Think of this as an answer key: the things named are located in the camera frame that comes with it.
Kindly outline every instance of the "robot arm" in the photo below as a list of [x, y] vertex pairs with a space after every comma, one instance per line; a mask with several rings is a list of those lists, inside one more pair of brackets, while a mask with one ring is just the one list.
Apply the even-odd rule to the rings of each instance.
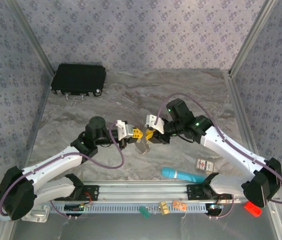
[[[118, 143], [120, 150], [128, 143], [135, 143], [142, 137], [142, 132], [127, 122], [116, 121], [116, 129], [111, 130], [112, 137]], [[97, 146], [111, 145], [113, 141], [105, 120], [100, 116], [90, 119], [82, 132], [70, 146], [58, 154], [33, 166], [18, 169], [10, 168], [0, 183], [0, 201], [8, 188], [23, 177], [7, 194], [3, 202], [3, 209], [8, 216], [2, 220], [17, 220], [25, 216], [33, 206], [62, 197], [71, 197], [73, 200], [82, 193], [83, 183], [73, 174], [50, 181], [59, 174], [73, 167], [85, 163], [98, 153]]]
[[[169, 144], [170, 138], [184, 135], [187, 139], [202, 144], [213, 150], [221, 157], [234, 164], [244, 174], [243, 177], [228, 177], [212, 173], [202, 183], [205, 191], [211, 194], [235, 194], [244, 195], [250, 202], [258, 207], [265, 207], [267, 202], [281, 187], [282, 182], [271, 172], [256, 164], [251, 159], [234, 150], [220, 136], [210, 119], [200, 115], [194, 117], [185, 102], [179, 98], [166, 105], [172, 121], [159, 119], [155, 124], [156, 116], [148, 115], [146, 125], [148, 132], [146, 138], [152, 143]], [[243, 153], [252, 156], [255, 160], [269, 166], [278, 174], [282, 175], [280, 163], [271, 158], [270, 160], [258, 156], [239, 143], [231, 139], [221, 131], [225, 139], [240, 149]]]

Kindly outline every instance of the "red cap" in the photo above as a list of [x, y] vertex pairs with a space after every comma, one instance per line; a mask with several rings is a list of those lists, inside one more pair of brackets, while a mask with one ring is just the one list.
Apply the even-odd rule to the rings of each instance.
[[255, 217], [259, 217], [262, 213], [262, 210], [250, 201], [248, 201], [247, 204], [244, 205], [244, 208], [248, 210]]

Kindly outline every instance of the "marble surface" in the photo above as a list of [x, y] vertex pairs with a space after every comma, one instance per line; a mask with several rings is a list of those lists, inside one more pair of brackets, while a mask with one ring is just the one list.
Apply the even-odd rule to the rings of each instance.
[[[107, 127], [115, 120], [122, 120], [142, 129], [146, 116], [157, 115], [164, 98], [178, 92], [197, 98], [212, 113], [221, 129], [241, 143], [224, 72], [107, 72], [100, 97], [86, 97], [84, 101], [68, 101], [64, 95], [50, 94], [29, 165], [47, 159], [67, 147], [84, 131], [89, 119], [94, 116], [103, 117]], [[195, 116], [203, 114], [203, 111], [191, 100], [181, 98], [185, 100]], [[171, 119], [166, 108], [162, 117]], [[170, 145], [150, 143], [146, 147], [149, 151], [141, 154], [135, 144], [129, 144], [123, 150], [125, 164], [120, 169], [108, 170], [87, 161], [60, 176], [75, 173], [83, 181], [160, 180], [163, 179], [160, 175], [162, 167], [205, 175], [205, 172], [198, 172], [195, 169], [197, 158], [214, 162], [216, 172], [226, 175], [240, 174], [232, 164], [213, 151], [197, 143], [185, 142], [178, 137], [171, 139]], [[99, 147], [94, 159], [109, 166], [117, 166], [121, 162], [114, 145], [108, 148]]]

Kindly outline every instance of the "patterned wallpaper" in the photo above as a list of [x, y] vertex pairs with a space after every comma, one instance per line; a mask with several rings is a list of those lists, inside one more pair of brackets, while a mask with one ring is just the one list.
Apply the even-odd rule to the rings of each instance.
[[8, 168], [26, 161], [48, 86], [26, 37], [0, 1], [0, 181]]
[[235, 80], [260, 154], [282, 164], [282, 0]]
[[18, 0], [54, 69], [229, 69], [264, 0]]

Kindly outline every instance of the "black case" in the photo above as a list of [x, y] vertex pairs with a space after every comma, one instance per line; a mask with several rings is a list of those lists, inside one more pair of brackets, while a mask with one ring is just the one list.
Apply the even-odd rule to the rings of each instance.
[[103, 66], [62, 63], [54, 75], [51, 91], [54, 94], [95, 97], [101, 95], [106, 79]]

